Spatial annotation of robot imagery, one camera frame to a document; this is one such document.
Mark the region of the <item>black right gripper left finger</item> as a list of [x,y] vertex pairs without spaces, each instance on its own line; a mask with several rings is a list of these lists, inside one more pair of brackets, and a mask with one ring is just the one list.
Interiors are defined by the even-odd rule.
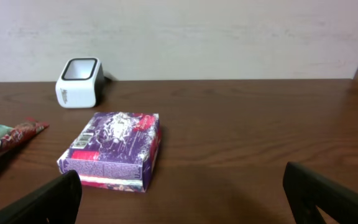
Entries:
[[70,170],[0,210],[0,224],[74,223],[82,186]]

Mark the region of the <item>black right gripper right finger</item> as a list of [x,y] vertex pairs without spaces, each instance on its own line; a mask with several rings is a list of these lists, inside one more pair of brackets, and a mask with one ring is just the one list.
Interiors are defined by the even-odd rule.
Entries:
[[297,224],[324,223],[319,210],[338,223],[358,223],[358,193],[296,162],[288,162],[283,188]]

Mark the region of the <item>red orange snack bar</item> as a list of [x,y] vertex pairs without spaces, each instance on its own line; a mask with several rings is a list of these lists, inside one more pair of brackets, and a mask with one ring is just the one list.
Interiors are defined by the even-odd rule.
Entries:
[[0,157],[25,144],[48,127],[48,123],[34,119],[28,119],[26,122],[13,127],[9,134],[6,134],[0,139]]

